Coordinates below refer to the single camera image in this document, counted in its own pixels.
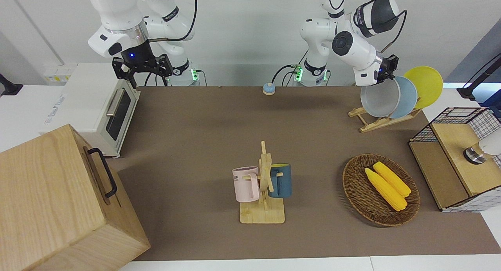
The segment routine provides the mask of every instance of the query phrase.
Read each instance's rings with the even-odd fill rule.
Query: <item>oven door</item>
[[[105,153],[107,156],[115,156],[120,152],[138,96],[139,91],[134,90],[127,81],[119,81],[105,113],[104,128],[101,130],[106,142],[114,145],[115,151]]]

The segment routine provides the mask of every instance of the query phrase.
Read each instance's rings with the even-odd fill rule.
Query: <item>pink mug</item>
[[[259,200],[258,167],[246,166],[232,170],[235,196],[238,202]]]

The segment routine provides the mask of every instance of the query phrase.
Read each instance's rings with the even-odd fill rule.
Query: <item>blue mug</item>
[[[272,177],[273,192],[268,191],[272,198],[288,198],[292,195],[292,177],[290,176],[290,164],[272,164],[270,171]]]

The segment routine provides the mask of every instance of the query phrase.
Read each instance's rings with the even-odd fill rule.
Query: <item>oven handle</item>
[[[117,113],[118,106],[120,106],[120,102],[122,101],[122,98],[124,97],[125,93],[125,88],[120,88],[115,91],[115,95],[113,96],[113,99],[111,100],[111,104],[108,107],[108,110],[106,111],[106,116],[107,117],[114,117]]]

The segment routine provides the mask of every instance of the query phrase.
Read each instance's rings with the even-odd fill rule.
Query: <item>brown table mat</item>
[[[151,242],[137,260],[353,257],[500,253],[480,214],[442,213],[407,144],[427,121],[365,134],[347,112],[354,87],[141,88],[119,170]],[[260,141],[276,163],[292,164],[286,222],[240,224],[231,170],[258,165]],[[377,228],[349,205],[342,172],[358,154],[396,161],[414,178],[413,221]]]

